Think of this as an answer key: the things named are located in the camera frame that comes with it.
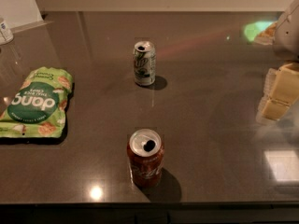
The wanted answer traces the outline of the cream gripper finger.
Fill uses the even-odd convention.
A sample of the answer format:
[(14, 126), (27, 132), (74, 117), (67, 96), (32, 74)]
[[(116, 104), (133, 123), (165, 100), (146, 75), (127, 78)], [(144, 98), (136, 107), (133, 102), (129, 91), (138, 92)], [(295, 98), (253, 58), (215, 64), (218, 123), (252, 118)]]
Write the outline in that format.
[(278, 121), (299, 99), (299, 63), (270, 68), (265, 77), (257, 121)]

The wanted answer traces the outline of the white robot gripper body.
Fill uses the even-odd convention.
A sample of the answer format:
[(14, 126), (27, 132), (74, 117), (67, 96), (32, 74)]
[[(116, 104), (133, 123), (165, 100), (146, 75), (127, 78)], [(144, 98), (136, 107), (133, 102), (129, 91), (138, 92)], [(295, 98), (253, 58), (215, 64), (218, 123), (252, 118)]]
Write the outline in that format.
[(299, 61), (299, 0), (293, 0), (278, 18), (273, 50), (286, 61)]

